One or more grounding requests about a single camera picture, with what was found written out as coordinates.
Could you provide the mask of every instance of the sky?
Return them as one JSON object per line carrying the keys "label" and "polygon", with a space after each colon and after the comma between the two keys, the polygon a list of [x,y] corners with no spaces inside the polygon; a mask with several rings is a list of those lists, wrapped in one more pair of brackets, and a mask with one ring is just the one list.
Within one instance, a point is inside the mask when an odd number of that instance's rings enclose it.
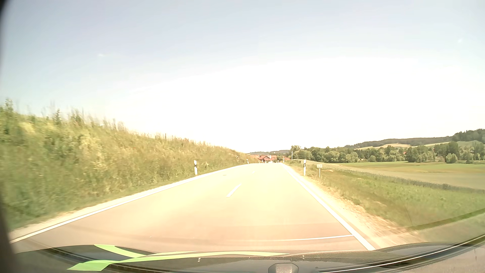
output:
{"label": "sky", "polygon": [[484,1],[13,0],[0,99],[241,152],[485,127]]}

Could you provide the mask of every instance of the treeline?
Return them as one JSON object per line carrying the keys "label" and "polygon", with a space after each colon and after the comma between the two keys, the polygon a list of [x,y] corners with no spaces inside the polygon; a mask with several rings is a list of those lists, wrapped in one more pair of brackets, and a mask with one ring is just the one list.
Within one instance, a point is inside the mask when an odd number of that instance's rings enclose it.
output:
{"label": "treeline", "polygon": [[485,129],[467,130],[453,135],[453,141],[472,141],[477,140],[485,143]]}
{"label": "treeline", "polygon": [[324,163],[355,163],[355,162],[435,162],[455,163],[463,160],[471,164],[474,160],[485,159],[485,145],[474,142],[473,146],[460,147],[457,142],[437,144],[435,146],[417,146],[408,148],[396,148],[388,145],[379,149],[342,149],[342,148],[318,148],[310,147],[301,149],[293,145],[288,153],[293,159],[308,159]]}

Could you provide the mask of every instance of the asphalt road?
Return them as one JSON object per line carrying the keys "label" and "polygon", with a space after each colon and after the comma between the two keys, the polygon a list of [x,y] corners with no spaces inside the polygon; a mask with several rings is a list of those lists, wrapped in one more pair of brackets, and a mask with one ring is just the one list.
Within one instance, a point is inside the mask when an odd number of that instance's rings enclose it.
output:
{"label": "asphalt road", "polygon": [[16,252],[113,244],[152,252],[365,250],[282,164],[224,170],[12,244]]}

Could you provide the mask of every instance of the green strip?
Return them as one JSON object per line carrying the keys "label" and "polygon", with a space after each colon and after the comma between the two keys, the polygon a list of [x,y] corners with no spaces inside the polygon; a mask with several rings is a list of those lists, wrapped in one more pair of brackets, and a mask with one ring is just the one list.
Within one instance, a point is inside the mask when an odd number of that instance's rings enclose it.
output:
{"label": "green strip", "polygon": [[159,260],[170,260],[170,259],[217,256],[217,255],[248,255],[248,256],[269,257],[269,256],[287,255],[287,254],[288,253],[258,252],[258,251],[225,251],[225,252],[192,253],[192,254],[169,255],[169,256],[144,256],[144,257],[135,257],[131,259],[126,259],[122,261],[112,261],[112,260],[89,261],[89,262],[79,263],[69,268],[68,270],[101,271],[105,269],[107,266],[109,266],[110,264],[115,264],[115,263],[147,262],[147,261],[159,261]]}
{"label": "green strip", "polygon": [[174,252],[163,252],[163,253],[155,253],[150,254],[147,256],[155,256],[155,255],[169,255],[169,254],[180,254],[180,253],[190,253],[190,252],[197,252],[197,251],[174,251]]}
{"label": "green strip", "polygon": [[131,251],[128,251],[128,250],[117,248],[116,246],[110,245],[110,244],[95,244],[94,246],[99,247],[100,249],[104,249],[104,250],[109,251],[109,252],[113,252],[113,253],[120,254],[120,255],[123,255],[123,256],[126,256],[126,257],[131,257],[131,258],[138,258],[138,257],[146,256],[145,254],[131,252]]}
{"label": "green strip", "polygon": [[[126,256],[126,257],[131,257],[131,258],[138,258],[138,257],[147,256],[145,254],[140,254],[140,253],[135,253],[135,252],[131,252],[131,251],[128,251],[128,250],[124,250],[124,249],[118,248],[118,247],[116,247],[114,245],[110,245],[110,244],[95,244],[95,246],[99,247],[100,249],[104,249],[106,251],[113,252],[113,253],[116,253],[116,254],[120,254],[120,255],[123,255],[123,256]],[[169,255],[169,254],[180,254],[180,253],[190,253],[190,252],[195,252],[195,251],[174,251],[174,252],[155,253],[155,254],[150,254],[150,255]]]}

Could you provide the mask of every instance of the green vegetation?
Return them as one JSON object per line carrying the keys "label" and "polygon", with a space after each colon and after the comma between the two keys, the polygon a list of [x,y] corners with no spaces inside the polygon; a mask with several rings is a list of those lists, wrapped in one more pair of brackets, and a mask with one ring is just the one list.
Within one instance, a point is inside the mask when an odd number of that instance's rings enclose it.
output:
{"label": "green vegetation", "polygon": [[0,107],[0,193],[11,228],[199,174],[249,156],[192,140],[148,136],[122,123],[22,115]]}
{"label": "green vegetation", "polygon": [[[303,167],[296,163],[294,161],[290,166],[301,173]],[[307,176],[367,212],[412,229],[441,225],[485,212],[482,211],[485,190],[351,170],[322,171],[319,178],[314,165],[307,165]]]}
{"label": "green vegetation", "polygon": [[485,160],[485,145],[479,141],[455,142],[436,144],[435,146],[381,147],[379,149],[350,149],[350,148],[319,148],[301,149],[293,145],[287,155],[293,152],[295,159],[309,159],[324,163],[355,163],[355,162],[435,162],[456,163],[463,160],[466,164],[473,164],[475,160]]}
{"label": "green vegetation", "polygon": [[362,148],[362,147],[380,147],[392,143],[408,144],[411,146],[421,146],[432,143],[449,142],[452,140],[451,136],[445,137],[417,137],[417,138],[389,138],[379,141],[365,141],[355,145],[345,145],[346,148]]}
{"label": "green vegetation", "polygon": [[401,143],[401,144],[408,144],[411,146],[421,146],[421,145],[429,145],[434,143],[441,143],[441,142],[450,142],[450,141],[479,141],[485,143],[485,129],[477,129],[477,130],[467,130],[465,132],[458,132],[453,136],[444,136],[444,137],[416,137],[416,138],[389,138],[383,139],[379,141],[365,141],[361,143],[357,143],[355,145],[346,145],[346,148],[362,148],[362,147],[380,147],[386,144],[392,143]]}
{"label": "green vegetation", "polygon": [[398,172],[425,172],[425,173],[485,173],[485,165],[478,164],[481,161],[475,161],[474,164],[446,164],[444,162],[431,163],[408,163],[408,162],[359,162],[349,163],[345,166],[351,166],[359,169],[372,169],[382,171]]}

